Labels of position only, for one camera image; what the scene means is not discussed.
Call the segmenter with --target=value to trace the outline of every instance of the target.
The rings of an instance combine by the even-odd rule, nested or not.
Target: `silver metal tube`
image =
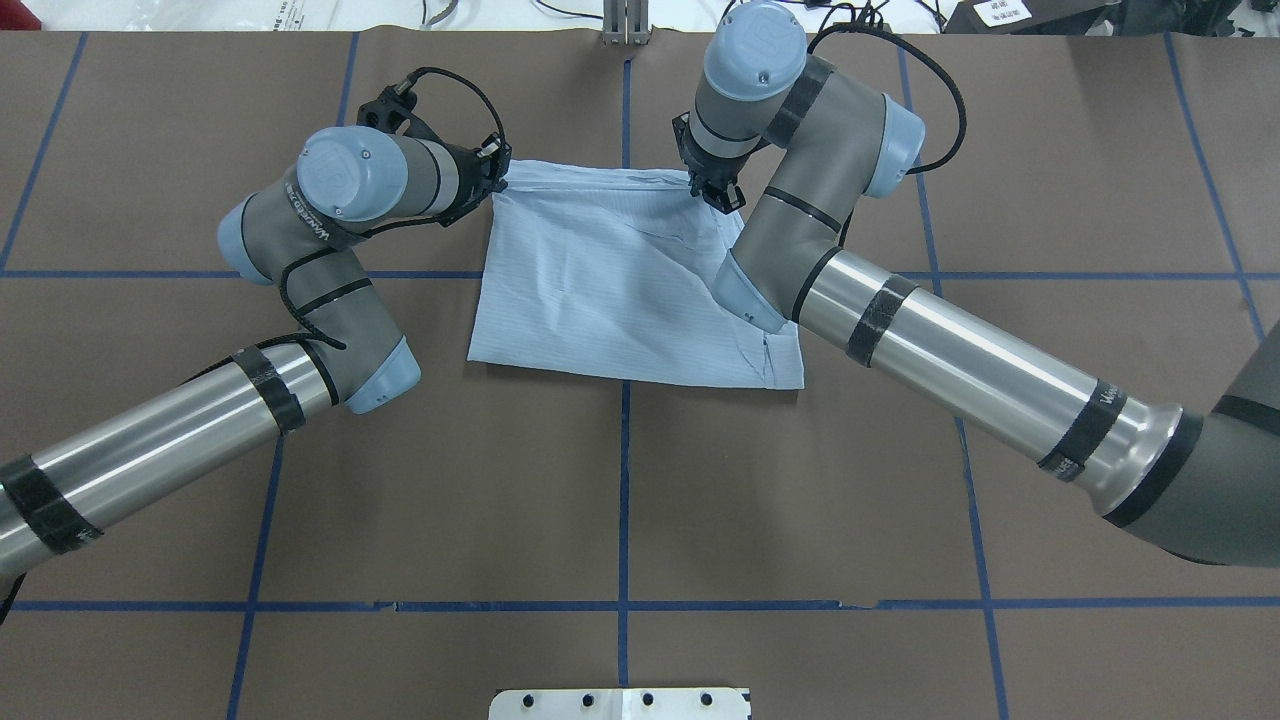
[[[800,324],[846,347],[890,273],[838,252],[815,278]],[[1039,462],[1088,404],[1097,378],[923,288],[906,296],[876,345],[872,366],[968,418]],[[1094,509],[1115,509],[1146,475],[1181,416],[1176,405],[1129,397],[1074,479]]]
[[[330,406],[320,372],[297,343],[262,351],[306,418]],[[278,437],[266,402],[236,364],[224,365],[32,455],[88,523],[118,523],[188,482]],[[0,579],[52,557],[0,497]]]

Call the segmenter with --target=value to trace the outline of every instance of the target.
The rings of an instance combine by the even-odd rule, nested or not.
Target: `light blue plastic cap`
[[[241,200],[241,204],[230,213],[227,213],[223,222],[218,223],[218,250],[223,252],[223,260],[227,260],[227,264],[239,273],[242,278],[253,284],[271,284],[270,279],[257,272],[253,261],[248,259],[248,251],[244,250],[244,233],[242,231],[244,205],[248,205],[248,197]]]
[[[703,73],[731,100],[764,100],[788,90],[800,77],[805,47],[804,28],[791,10],[777,3],[748,3],[716,29]]]
[[[422,369],[417,366],[413,351],[408,348],[408,341],[402,337],[396,343],[396,350],[392,350],[365,384],[347,398],[347,409],[356,415],[364,415],[399,397],[421,379]]]
[[[396,141],[362,126],[325,128],[302,146],[298,187],[316,210],[360,223],[390,211],[408,184]]]
[[[724,255],[724,261],[716,273],[712,297],[721,307],[769,334],[776,334],[787,324],[787,319],[769,305],[755,283],[746,277],[732,252]]]
[[[924,120],[886,95],[881,156],[876,161],[872,182],[867,184],[867,192],[863,195],[884,197],[893,192],[906,177],[906,170],[915,164],[922,145],[924,145]]]

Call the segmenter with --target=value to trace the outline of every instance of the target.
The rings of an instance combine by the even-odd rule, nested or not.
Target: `table surface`
[[[518,158],[669,168],[707,40],[0,33],[0,457],[287,332],[216,223],[408,69],[475,81]],[[920,45],[969,141],[860,204],[850,246],[1134,396],[1211,407],[1280,318],[1280,45]],[[893,47],[822,54],[914,108],[927,159],[950,142],[945,90]],[[465,91],[422,91],[445,138],[489,132]],[[1280,573],[1132,539],[806,332],[800,392],[466,363],[490,222],[360,250],[420,387],[31,574],[0,632],[6,717],[484,717],[499,688],[618,684],[749,687],[756,717],[1280,715]]]

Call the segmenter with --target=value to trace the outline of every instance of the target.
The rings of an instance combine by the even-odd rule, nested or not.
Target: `red object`
[[[40,18],[18,0],[0,0],[0,29],[40,29]]]

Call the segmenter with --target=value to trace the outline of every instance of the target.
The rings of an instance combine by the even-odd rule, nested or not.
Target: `blue fabric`
[[[681,170],[517,160],[494,222],[468,360],[705,387],[804,387],[795,323],[767,334],[710,286],[742,220]]]

